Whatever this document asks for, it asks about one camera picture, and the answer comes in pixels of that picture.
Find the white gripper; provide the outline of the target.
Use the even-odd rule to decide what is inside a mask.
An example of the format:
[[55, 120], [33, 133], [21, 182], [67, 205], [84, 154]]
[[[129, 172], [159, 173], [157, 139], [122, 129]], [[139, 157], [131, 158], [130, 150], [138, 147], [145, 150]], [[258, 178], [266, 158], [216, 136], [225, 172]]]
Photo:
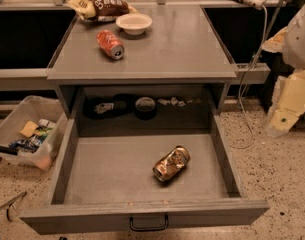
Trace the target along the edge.
[[[279, 30], [266, 40], [262, 49], [270, 53], [283, 53], [287, 28]], [[288, 78], [279, 77], [275, 83], [272, 106], [269, 109], [267, 134], [279, 137], [289, 132], [305, 113], [305, 70], [296, 69]]]

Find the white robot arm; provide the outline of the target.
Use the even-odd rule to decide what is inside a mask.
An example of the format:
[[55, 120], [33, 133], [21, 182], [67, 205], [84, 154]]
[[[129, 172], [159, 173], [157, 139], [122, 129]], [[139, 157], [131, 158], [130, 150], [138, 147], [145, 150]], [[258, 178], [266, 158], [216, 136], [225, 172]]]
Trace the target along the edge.
[[262, 48], [271, 53], [280, 52], [284, 63], [294, 68], [283, 81], [279, 99], [270, 109], [266, 132], [271, 137], [279, 137], [288, 133], [305, 113], [305, 4]]

